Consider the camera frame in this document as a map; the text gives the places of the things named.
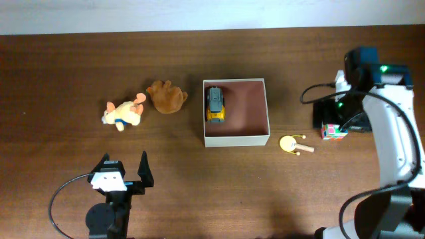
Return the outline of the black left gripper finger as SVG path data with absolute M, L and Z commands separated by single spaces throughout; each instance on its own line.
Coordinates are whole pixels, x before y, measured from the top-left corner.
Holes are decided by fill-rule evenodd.
M 149 167 L 149 162 L 147 159 L 147 152 L 143 151 L 141 155 L 141 160 L 137 174 L 140 177 L 140 181 L 143 184 L 143 187 L 154 187 L 154 178 Z
M 99 163 L 91 170 L 90 174 L 94 175 L 95 173 L 99 173 L 104 163 L 109 160 L 110 160 L 110 156 L 107 153 L 105 153 L 104 156 L 99 161 Z

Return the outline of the colourful puzzle cube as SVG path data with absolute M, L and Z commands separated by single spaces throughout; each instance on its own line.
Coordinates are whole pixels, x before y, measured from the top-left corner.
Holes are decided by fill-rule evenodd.
M 342 140 L 347 134 L 347 130 L 339 129 L 339 125 L 336 124 L 323 124 L 321 127 L 323 140 Z

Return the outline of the brown plush bear toy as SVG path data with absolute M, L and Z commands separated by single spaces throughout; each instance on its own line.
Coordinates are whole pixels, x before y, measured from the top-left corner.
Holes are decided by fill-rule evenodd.
M 147 88 L 155 109 L 162 114 L 178 112 L 188 98 L 188 93 L 180 87 L 172 85 L 171 81 L 156 80 Z

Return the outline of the yellow grey toy truck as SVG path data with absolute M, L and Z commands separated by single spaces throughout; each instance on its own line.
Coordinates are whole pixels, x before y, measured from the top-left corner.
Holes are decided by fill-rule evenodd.
M 212 86 L 207 94 L 207 121 L 210 123 L 224 123 L 225 107 L 222 89 Z

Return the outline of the yellow wooden rattle drum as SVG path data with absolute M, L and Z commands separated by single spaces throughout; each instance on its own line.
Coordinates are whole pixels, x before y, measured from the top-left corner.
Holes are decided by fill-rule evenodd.
M 296 138 L 305 139 L 306 135 L 286 135 L 280 138 L 279 140 L 279 146 L 281 150 L 291 153 L 293 155 L 300 156 L 301 151 L 306 151 L 309 153 L 313 153 L 315 151 L 314 147 L 310 147 L 307 145 L 299 144 L 296 141 Z

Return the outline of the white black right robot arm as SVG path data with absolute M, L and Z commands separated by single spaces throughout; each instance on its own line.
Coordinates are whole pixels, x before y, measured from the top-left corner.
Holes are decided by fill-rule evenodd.
M 424 148 L 413 107 L 407 66 L 381 64 L 375 47 L 358 47 L 331 86 L 334 94 L 313 101 L 313 126 L 324 139 L 338 131 L 372 132 L 380 186 L 349 198 L 339 223 L 315 238 L 423 238 Z

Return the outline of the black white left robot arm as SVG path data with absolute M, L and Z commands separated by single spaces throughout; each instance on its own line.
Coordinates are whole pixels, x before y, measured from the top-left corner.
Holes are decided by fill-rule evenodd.
M 146 188 L 154 186 L 147 153 L 141 154 L 138 181 L 125 181 L 126 170 L 121 161 L 112 161 L 105 154 L 88 174 L 92 188 L 105 196 L 103 203 L 92 206 L 86 214 L 89 238 L 126 238 L 132 197 L 144 195 Z

